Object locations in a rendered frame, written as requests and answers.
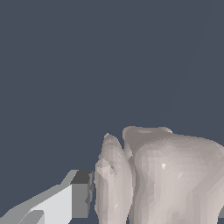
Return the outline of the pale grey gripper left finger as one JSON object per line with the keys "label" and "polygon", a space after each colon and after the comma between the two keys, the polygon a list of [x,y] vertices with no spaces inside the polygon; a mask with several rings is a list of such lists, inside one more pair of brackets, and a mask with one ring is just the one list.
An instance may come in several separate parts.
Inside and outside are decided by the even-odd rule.
{"label": "pale grey gripper left finger", "polygon": [[0,224],[68,224],[72,218],[87,218],[93,177],[93,171],[71,170],[59,185],[10,209]]}

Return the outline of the pale pinkish lumpy object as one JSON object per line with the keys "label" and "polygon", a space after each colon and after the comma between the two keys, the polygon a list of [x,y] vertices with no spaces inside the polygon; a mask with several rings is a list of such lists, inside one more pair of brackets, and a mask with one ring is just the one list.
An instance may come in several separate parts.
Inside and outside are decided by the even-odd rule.
{"label": "pale pinkish lumpy object", "polygon": [[224,146],[166,127],[104,136],[95,164],[99,224],[217,224],[224,207]]}

